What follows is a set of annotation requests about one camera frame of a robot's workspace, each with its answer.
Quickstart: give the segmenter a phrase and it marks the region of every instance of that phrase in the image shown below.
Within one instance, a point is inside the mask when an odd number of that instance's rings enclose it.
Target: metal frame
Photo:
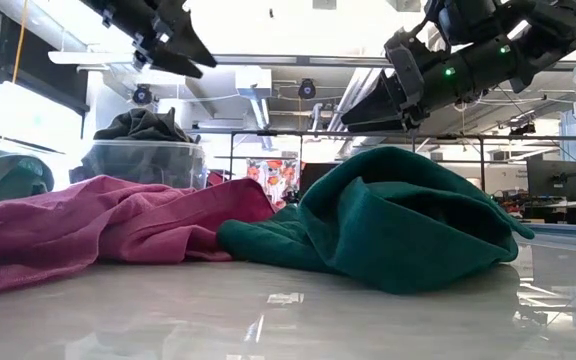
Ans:
[[[216,54],[219,65],[260,65],[260,66],[308,66],[340,68],[389,68],[388,59],[368,56],[317,56],[317,55],[253,55]],[[546,72],[571,72],[576,61],[558,61],[547,67]]]
[[[481,166],[481,190],[486,191],[486,174],[485,164],[504,164],[507,161],[491,161],[485,160],[484,145],[486,140],[538,140],[538,141],[576,141],[576,136],[517,136],[517,135],[471,135],[471,134],[407,134],[407,133],[389,133],[389,132],[364,132],[364,133],[348,133],[338,131],[296,131],[296,130],[220,130],[220,129],[206,129],[206,130],[191,130],[189,133],[197,134],[224,134],[230,135],[230,174],[228,180],[232,180],[233,160],[240,157],[234,156],[235,151],[235,136],[236,135],[256,135],[256,136],[298,136],[299,139],[299,171],[301,172],[301,159],[303,152],[304,136],[326,136],[326,137],[341,137],[341,138],[354,138],[358,136],[379,136],[379,137],[394,137],[400,139],[411,139],[413,149],[416,149],[415,139],[417,138],[434,138],[436,140],[459,140],[459,139],[473,139],[479,141],[479,155],[480,160],[442,160],[437,163],[479,163]]]

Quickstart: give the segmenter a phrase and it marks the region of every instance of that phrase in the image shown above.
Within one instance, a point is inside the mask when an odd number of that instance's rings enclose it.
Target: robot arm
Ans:
[[[132,37],[137,68],[153,69],[200,78],[190,61],[215,67],[217,62],[192,28],[186,0],[81,0],[103,18]]]
[[[385,44],[395,73],[342,116],[349,131],[419,127],[434,110],[467,103],[510,80],[519,93],[535,74],[576,50],[576,0],[429,0],[425,20]],[[515,38],[508,33],[525,20]],[[447,44],[432,52],[416,35],[434,23]],[[451,53],[453,45],[471,44]]]

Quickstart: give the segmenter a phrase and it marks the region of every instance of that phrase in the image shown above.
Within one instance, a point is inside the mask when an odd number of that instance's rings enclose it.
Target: towel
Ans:
[[[394,147],[342,163],[267,221],[227,221],[235,259],[342,274],[394,294],[443,288],[516,258],[531,230],[434,162]]]
[[[38,158],[0,150],[0,201],[51,191],[50,168]]]
[[[141,108],[131,109],[117,115],[107,129],[98,130],[94,139],[193,142],[175,124],[175,108],[167,114],[153,114]]]
[[[274,214],[254,180],[174,189],[100,176],[0,202],[0,290],[77,273],[97,259],[175,264],[231,260],[215,231]]]

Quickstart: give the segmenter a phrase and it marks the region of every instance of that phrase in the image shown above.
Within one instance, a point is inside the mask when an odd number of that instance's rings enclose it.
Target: green fabric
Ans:
[[[467,180],[417,154],[384,147],[332,170],[270,220],[227,221],[236,259],[340,273],[378,289],[439,289],[517,257],[512,231],[534,234]]]
[[[42,194],[53,186],[52,172],[44,162],[0,150],[0,201]]]

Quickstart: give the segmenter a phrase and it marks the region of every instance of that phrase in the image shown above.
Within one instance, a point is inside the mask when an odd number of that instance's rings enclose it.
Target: pink towel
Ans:
[[[228,261],[217,246],[217,227],[272,214],[251,179],[195,191],[100,176],[64,191],[3,201],[0,290],[69,275],[96,259]]]

